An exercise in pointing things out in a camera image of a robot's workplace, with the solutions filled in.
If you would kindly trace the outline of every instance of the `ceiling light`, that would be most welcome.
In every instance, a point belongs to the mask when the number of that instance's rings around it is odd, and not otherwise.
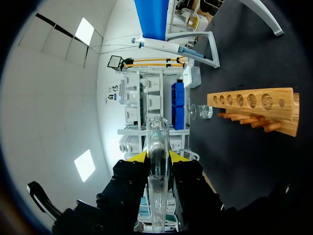
[[[96,170],[89,149],[77,159],[75,159],[74,162],[80,178],[82,178],[83,182],[85,182],[88,177],[91,176],[91,174],[94,172],[94,170]]]
[[[93,31],[94,27],[85,18],[82,18],[75,36],[89,46]]]

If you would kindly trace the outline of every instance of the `hole in rack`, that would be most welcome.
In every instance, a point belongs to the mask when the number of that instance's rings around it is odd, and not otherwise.
[[[248,101],[249,108],[254,109],[255,106],[256,106],[256,97],[255,97],[255,95],[254,94],[248,95],[247,101]]]
[[[222,95],[220,96],[220,103],[224,104],[224,96],[222,96]]]
[[[214,104],[217,104],[217,97],[216,97],[216,95],[213,96],[213,103],[214,103]]]
[[[226,98],[226,102],[228,105],[232,105],[233,104],[233,97],[231,97],[231,95],[228,95]]]
[[[281,108],[285,107],[285,101],[283,99],[280,99],[278,103]]]
[[[243,106],[244,98],[243,98],[243,96],[241,94],[238,94],[236,96],[236,104],[237,104],[238,107],[242,107]]]
[[[261,106],[263,107],[265,111],[268,111],[271,109],[271,107],[273,106],[273,99],[272,97],[270,97],[269,94],[266,93],[262,95]]]

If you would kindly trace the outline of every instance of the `white table leg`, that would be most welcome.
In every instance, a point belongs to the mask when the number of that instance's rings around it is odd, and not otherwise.
[[[261,19],[264,20],[264,22],[268,24],[268,26],[273,30],[276,36],[279,36],[284,33],[279,23],[276,21],[271,12],[267,9],[266,6],[264,6],[264,4],[260,0],[239,0],[239,1],[241,1],[244,5],[249,7],[259,17],[261,17]]]

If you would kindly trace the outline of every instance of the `blue cover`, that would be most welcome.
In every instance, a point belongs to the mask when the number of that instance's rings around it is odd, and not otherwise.
[[[165,41],[169,0],[135,0],[144,38]]]
[[[184,107],[172,105],[172,125],[175,130],[184,129]]]
[[[185,103],[185,90],[184,84],[181,82],[172,85],[172,105],[184,106]]]

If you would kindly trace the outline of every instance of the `glass cup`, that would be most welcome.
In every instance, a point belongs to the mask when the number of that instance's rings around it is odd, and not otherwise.
[[[202,119],[210,119],[213,116],[213,108],[211,106],[203,105],[191,105],[190,117],[195,120],[197,117]]]

